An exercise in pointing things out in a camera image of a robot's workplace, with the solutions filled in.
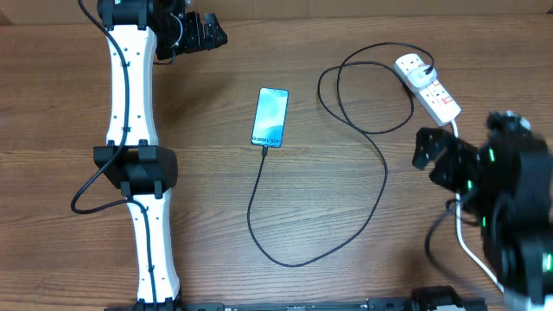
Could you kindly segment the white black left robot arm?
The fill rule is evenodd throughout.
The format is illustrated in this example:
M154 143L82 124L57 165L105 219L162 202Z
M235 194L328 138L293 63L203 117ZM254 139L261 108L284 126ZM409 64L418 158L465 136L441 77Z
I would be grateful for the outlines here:
M159 143L153 107L153 69L181 54L227 44L212 13L188 10L187 1L100 1L100 28L111 53L111 121L105 145L93 150L99 174L120 191L137 250L133 310L183 310L170 233L177 183L176 153Z

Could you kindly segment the Samsung Galaxy smartphone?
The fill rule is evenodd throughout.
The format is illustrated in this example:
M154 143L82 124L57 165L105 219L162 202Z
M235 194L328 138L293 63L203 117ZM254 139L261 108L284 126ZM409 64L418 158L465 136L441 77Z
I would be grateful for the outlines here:
M259 90L251 133L253 145L273 148L282 146L288 102L288 90L267 87Z

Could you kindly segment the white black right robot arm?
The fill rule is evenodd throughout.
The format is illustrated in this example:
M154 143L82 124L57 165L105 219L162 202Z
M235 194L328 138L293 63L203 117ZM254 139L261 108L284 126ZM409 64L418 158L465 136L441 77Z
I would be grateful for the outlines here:
M473 146L440 128L416 133L414 167L455 193L474 216L483 251L512 310L552 308L552 154L513 111L492 111L487 141Z

